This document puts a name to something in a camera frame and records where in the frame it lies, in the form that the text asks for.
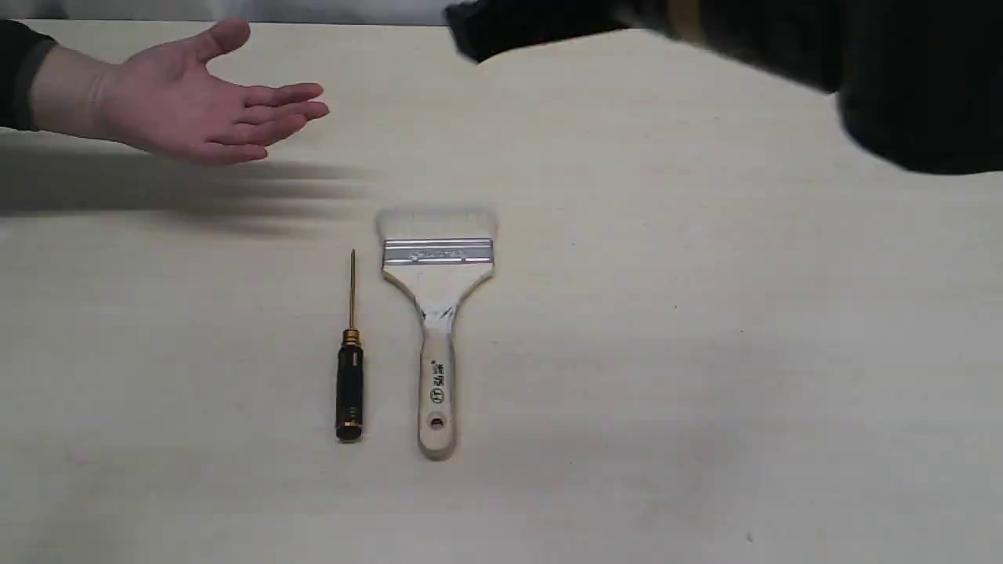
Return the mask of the person's bare hand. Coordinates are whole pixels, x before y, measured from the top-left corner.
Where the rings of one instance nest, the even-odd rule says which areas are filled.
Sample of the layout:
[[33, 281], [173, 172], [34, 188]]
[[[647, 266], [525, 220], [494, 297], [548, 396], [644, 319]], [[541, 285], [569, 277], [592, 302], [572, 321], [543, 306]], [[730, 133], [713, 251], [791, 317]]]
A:
[[323, 87], [237, 85], [212, 74], [215, 58], [248, 43], [251, 26], [226, 19], [144, 49], [101, 72], [87, 136], [197, 165], [253, 163], [330, 110]]

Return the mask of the person's forearm black sleeve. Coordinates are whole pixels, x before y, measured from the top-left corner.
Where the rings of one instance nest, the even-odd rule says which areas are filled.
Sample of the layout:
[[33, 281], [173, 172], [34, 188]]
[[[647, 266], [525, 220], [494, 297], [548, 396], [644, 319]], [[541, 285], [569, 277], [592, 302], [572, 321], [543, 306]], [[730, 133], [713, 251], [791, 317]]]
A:
[[1, 22], [1, 125], [100, 139], [97, 97], [107, 62], [15, 20]]

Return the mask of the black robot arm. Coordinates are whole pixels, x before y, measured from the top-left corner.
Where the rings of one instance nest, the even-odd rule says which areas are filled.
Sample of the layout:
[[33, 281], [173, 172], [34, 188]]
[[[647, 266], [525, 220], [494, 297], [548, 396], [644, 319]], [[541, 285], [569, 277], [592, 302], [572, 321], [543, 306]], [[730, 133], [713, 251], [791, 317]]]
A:
[[999, 1], [458, 1], [458, 52], [644, 29], [832, 94], [843, 131], [930, 175], [1002, 168]]

